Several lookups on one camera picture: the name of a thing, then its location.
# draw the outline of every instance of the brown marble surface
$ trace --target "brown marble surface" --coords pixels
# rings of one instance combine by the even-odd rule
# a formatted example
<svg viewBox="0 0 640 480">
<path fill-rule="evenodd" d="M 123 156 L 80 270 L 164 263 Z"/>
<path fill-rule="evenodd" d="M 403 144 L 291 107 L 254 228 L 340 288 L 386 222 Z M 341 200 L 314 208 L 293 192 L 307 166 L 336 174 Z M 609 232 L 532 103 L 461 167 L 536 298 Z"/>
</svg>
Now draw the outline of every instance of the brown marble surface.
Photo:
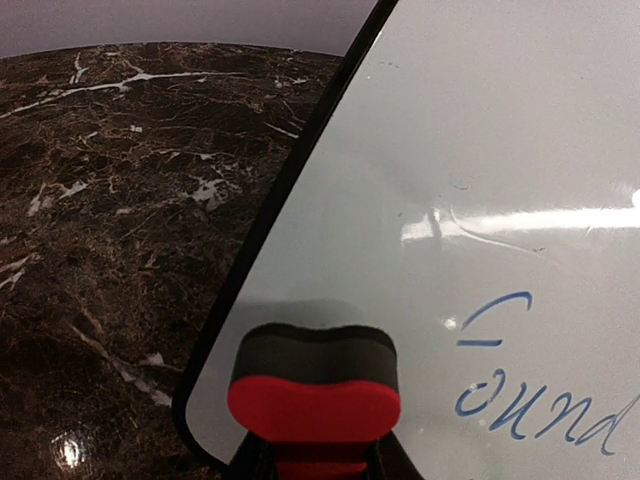
<svg viewBox="0 0 640 480">
<path fill-rule="evenodd" d="M 336 66 L 184 44 L 0 59 L 2 478 L 215 477 L 170 396 Z"/>
</svg>

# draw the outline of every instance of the blue handwriting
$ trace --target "blue handwriting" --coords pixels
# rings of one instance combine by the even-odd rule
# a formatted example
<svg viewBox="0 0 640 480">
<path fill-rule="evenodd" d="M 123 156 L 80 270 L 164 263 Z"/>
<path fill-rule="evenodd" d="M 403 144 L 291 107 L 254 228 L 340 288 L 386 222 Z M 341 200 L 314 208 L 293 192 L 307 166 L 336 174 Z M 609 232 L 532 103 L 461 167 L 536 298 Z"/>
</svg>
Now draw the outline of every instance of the blue handwriting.
<svg viewBox="0 0 640 480">
<path fill-rule="evenodd" d="M 531 309 L 533 305 L 533 295 L 530 292 L 515 292 L 510 293 L 508 295 L 504 295 L 500 298 L 497 298 L 488 304 L 484 305 L 482 308 L 477 310 L 473 315 L 471 315 L 463 324 L 461 330 L 464 331 L 469 325 L 471 325 L 475 320 L 481 317 L 483 314 L 497 307 L 498 305 L 509 302 L 516 299 L 524 299 L 526 300 L 527 311 Z M 457 345 L 460 347 L 499 347 L 502 345 L 503 339 L 491 339 L 491 340 L 458 340 Z M 507 374 L 502 368 L 498 368 L 493 372 L 493 380 L 495 380 L 496 386 L 493 389 L 493 392 L 488 396 L 486 400 L 482 403 L 478 403 L 478 401 L 473 401 L 471 397 L 479 397 L 479 394 L 489 388 L 489 382 L 480 382 L 472 385 L 467 390 L 465 390 L 456 401 L 455 404 L 455 412 L 460 417 L 470 417 L 472 415 L 477 415 L 480 412 L 486 410 L 489 405 L 502 393 L 505 388 L 507 382 Z M 519 429 L 520 422 L 524 419 L 525 415 L 531 408 L 534 407 L 536 402 L 538 402 L 547 391 L 547 385 L 543 385 L 540 387 L 529 400 L 525 401 L 524 397 L 527 393 L 527 383 L 522 382 L 520 384 L 520 392 L 516 396 L 516 398 L 511 402 L 511 404 L 507 407 L 507 409 L 502 412 L 498 418 L 496 418 L 491 425 L 489 425 L 489 431 L 498 430 L 500 427 L 511 424 L 510 434 L 511 437 L 515 440 L 524 440 L 527 435 Z M 554 429 L 556 425 L 561 423 L 565 418 L 572 415 L 574 412 L 578 413 L 575 420 L 571 423 L 567 431 L 565 432 L 564 438 L 568 443 L 573 443 L 576 446 L 583 445 L 587 443 L 589 440 L 595 438 L 600 433 L 605 433 L 604 439 L 602 440 L 600 446 L 600 453 L 606 456 L 614 455 L 615 452 L 612 452 L 608 449 L 607 443 L 618 429 L 622 421 L 625 417 L 631 412 L 631 410 L 636 406 L 636 404 L 640 403 L 640 394 L 636 397 L 632 398 L 631 401 L 625 405 L 619 412 L 607 415 L 603 419 L 596 422 L 593 426 L 584 431 L 581 435 L 574 433 L 574 430 L 578 429 L 583 418 L 591 408 L 593 403 L 593 399 L 591 397 L 586 397 L 580 400 L 579 402 L 573 404 L 573 395 L 571 392 L 565 392 L 562 395 L 558 396 L 553 403 L 551 404 L 550 412 L 554 413 L 558 405 L 562 404 L 562 410 L 557 413 L 556 417 L 543 429 L 539 432 L 535 433 L 534 438 L 538 439 L 549 431 Z"/>
</svg>

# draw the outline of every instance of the gray wall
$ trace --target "gray wall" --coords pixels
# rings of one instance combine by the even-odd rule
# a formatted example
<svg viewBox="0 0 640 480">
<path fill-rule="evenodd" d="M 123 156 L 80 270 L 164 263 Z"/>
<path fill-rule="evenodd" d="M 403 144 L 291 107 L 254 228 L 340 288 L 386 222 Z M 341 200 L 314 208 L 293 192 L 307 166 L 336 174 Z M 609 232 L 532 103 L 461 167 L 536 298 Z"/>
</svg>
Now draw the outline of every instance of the gray wall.
<svg viewBox="0 0 640 480">
<path fill-rule="evenodd" d="M 376 0 L 0 0 L 0 57 L 96 44 L 211 42 L 344 54 Z"/>
</svg>

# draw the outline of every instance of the whiteboard surface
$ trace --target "whiteboard surface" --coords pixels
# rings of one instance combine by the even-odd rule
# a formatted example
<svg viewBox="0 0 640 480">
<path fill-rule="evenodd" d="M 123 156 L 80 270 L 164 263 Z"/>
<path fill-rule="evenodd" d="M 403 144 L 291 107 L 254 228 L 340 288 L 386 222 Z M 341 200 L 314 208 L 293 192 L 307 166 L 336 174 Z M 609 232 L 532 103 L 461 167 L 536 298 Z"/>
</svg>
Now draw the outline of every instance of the whiteboard surface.
<svg viewBox="0 0 640 480">
<path fill-rule="evenodd" d="M 396 343 L 425 477 L 640 478 L 639 25 L 636 1 L 401 0 L 196 382 L 198 443 L 228 462 L 244 435 L 249 329 L 361 323 Z"/>
</svg>

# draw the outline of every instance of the marble countertop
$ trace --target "marble countertop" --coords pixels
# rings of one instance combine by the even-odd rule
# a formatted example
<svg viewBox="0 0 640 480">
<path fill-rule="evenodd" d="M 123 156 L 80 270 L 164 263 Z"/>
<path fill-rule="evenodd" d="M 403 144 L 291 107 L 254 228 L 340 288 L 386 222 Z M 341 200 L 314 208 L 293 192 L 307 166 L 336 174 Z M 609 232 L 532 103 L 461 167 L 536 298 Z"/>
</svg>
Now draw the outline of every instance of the marble countertop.
<svg viewBox="0 0 640 480">
<path fill-rule="evenodd" d="M 0 59 L 4 478 L 212 478 L 169 405 L 338 60 L 208 44 Z"/>
</svg>

